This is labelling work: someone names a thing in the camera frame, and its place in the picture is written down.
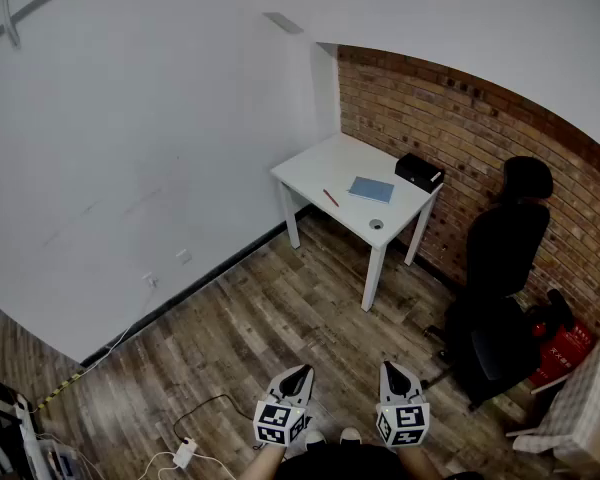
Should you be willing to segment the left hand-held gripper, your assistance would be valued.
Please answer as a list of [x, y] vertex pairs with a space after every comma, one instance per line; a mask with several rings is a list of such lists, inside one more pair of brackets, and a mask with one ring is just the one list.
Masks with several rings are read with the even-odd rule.
[[289, 447], [298, 438], [311, 417], [305, 406], [282, 398], [295, 397], [295, 404], [308, 404], [313, 383], [314, 369], [310, 365], [289, 368], [271, 380], [270, 394], [257, 403], [253, 418], [257, 443]]

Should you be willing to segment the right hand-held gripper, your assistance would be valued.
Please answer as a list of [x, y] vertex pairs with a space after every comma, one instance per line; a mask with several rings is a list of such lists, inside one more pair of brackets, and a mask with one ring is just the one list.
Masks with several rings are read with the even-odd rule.
[[387, 447], [420, 445], [429, 430], [429, 403], [413, 372], [392, 362], [380, 366], [376, 428]]

